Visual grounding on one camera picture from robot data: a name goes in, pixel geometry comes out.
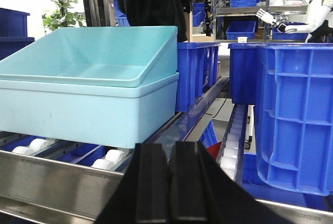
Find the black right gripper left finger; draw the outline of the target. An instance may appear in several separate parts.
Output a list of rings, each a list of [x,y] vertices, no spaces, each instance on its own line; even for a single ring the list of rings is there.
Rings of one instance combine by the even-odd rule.
[[[125,174],[95,223],[168,223],[168,175],[161,144],[136,144]]]

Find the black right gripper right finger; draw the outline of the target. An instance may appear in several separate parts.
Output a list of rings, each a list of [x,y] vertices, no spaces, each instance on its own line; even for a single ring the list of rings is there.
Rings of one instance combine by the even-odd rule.
[[[172,223],[289,223],[221,170],[200,142],[176,142],[170,156]]]

